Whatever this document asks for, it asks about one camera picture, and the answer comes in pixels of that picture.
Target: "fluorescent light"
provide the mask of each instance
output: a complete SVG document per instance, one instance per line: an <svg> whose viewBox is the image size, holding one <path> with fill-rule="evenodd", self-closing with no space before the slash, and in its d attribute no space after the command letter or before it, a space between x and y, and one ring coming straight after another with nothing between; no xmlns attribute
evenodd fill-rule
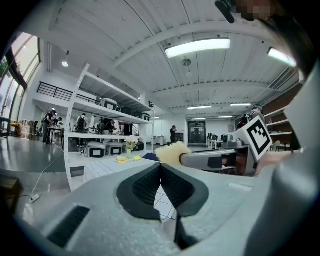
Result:
<svg viewBox="0 0 320 256"><path fill-rule="evenodd" d="M216 38L189 42L181 45L177 45L165 50L168 58L173 58L179 55L204 51L213 49L229 49L230 39L228 38Z"/></svg>
<svg viewBox="0 0 320 256"><path fill-rule="evenodd" d="M188 107L188 110L209 109L209 108L212 108L212 105L210 105L210 106L191 106L191 107Z"/></svg>
<svg viewBox="0 0 320 256"><path fill-rule="evenodd" d="M288 56L288 55L284 54L283 52L278 51L272 47L270 47L270 49L268 51L268 55L272 58L275 58L279 61L282 61L282 62L288 64L291 67L297 66L297 62L293 58L291 58L290 56Z"/></svg>
<svg viewBox="0 0 320 256"><path fill-rule="evenodd" d="M251 103L231 103L230 107L242 107L242 106L251 106Z"/></svg>

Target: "white shelf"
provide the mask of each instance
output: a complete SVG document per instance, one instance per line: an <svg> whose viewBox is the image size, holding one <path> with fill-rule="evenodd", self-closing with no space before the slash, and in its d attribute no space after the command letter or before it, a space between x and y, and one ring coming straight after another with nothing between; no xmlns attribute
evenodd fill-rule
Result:
<svg viewBox="0 0 320 256"><path fill-rule="evenodd" d="M79 89L96 96L98 96L97 92L103 92L103 95L99 95L100 98L107 95L105 98L116 101L118 106L121 105L139 112L154 111L151 107L143 104L137 98L89 72L85 73Z"/></svg>
<svg viewBox="0 0 320 256"><path fill-rule="evenodd" d="M143 157L147 153L152 153L152 151L151 150L134 151L134 152L132 152L132 156L133 157L136 157L136 156ZM127 153L124 152L120 156L125 157L126 155L127 155ZM89 158L89 157L85 157L83 154L80 155L79 152L69 152L69 166L70 167L84 167L88 163L93 163L93 162L106 160L106 159L116 159L116 157L118 157L118 156L119 155L106 155L104 157L99 157L99 158Z"/></svg>
<svg viewBox="0 0 320 256"><path fill-rule="evenodd" d="M84 138L84 139L112 139L112 140L120 140L127 139L129 136L122 135L104 135L104 134L92 134L92 133L80 133L80 132L69 132L69 138ZM143 136L134 136L137 139L143 139Z"/></svg>
<svg viewBox="0 0 320 256"><path fill-rule="evenodd" d="M276 135L288 135L288 134L292 134L292 131L289 131L289 132L270 133L270 136L276 136Z"/></svg>
<svg viewBox="0 0 320 256"><path fill-rule="evenodd" d="M282 121L279 121L279 122L268 123L266 126L278 126L278 125L285 124L285 123L288 123L288 122L289 122L289 120L286 119L286 120L282 120Z"/></svg>
<svg viewBox="0 0 320 256"><path fill-rule="evenodd" d="M274 117L274 116L280 115L285 111L286 108L287 108L286 106L283 107L283 108L280 108L280 109L278 109L278 110L276 110L274 112L266 114L264 117L266 118L266 117Z"/></svg>
<svg viewBox="0 0 320 256"><path fill-rule="evenodd" d="M92 114L94 116L99 116L103 118L108 118L108 119L113 119L113 120L118 120L126 123L138 124L138 125L153 123L151 121L143 120L141 118L138 118L132 115L121 113L119 111L115 111L103 106L99 106L93 103L83 101L81 99L75 99L73 110L81 113Z"/></svg>

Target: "backpack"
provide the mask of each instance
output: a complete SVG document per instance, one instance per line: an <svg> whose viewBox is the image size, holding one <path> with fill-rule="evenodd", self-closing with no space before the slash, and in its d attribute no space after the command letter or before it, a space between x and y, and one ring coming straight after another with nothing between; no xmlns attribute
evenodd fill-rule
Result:
<svg viewBox="0 0 320 256"><path fill-rule="evenodd" d="M78 130L84 130L85 123L86 123L85 119L81 117L78 121Z"/></svg>

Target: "tiled tabletop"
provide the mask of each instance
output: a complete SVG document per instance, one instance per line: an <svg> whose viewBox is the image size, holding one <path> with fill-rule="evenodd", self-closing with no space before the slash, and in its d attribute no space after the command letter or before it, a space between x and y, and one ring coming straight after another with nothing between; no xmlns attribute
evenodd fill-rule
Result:
<svg viewBox="0 0 320 256"><path fill-rule="evenodd" d="M124 164L117 163L114 159L89 162L84 167L83 183L101 176L122 172L133 167L144 166L152 163L154 163L154 161L147 159L131 161ZM160 212L160 218L162 221L170 219L175 210L161 186L155 196L154 208Z"/></svg>

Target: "white table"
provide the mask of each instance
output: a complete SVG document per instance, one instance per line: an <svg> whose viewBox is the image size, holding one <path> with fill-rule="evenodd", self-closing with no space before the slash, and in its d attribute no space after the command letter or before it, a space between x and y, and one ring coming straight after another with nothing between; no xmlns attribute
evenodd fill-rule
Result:
<svg viewBox="0 0 320 256"><path fill-rule="evenodd" d="M213 149L213 143L215 144L214 149L216 150L216 149L218 149L217 148L218 143L223 143L223 141L208 139L208 146L209 146L209 149L211 149L211 150Z"/></svg>
<svg viewBox="0 0 320 256"><path fill-rule="evenodd" d="M133 167L144 166L148 164L154 164L155 161L141 159L139 161L130 161L126 163L118 163L115 159L102 159L101 161L88 162L84 167L83 183L92 179L111 175L114 173L123 172ZM162 221L171 219L175 215L175 208L167 197L165 191L160 186L156 195L154 206L160 212L160 218Z"/></svg>

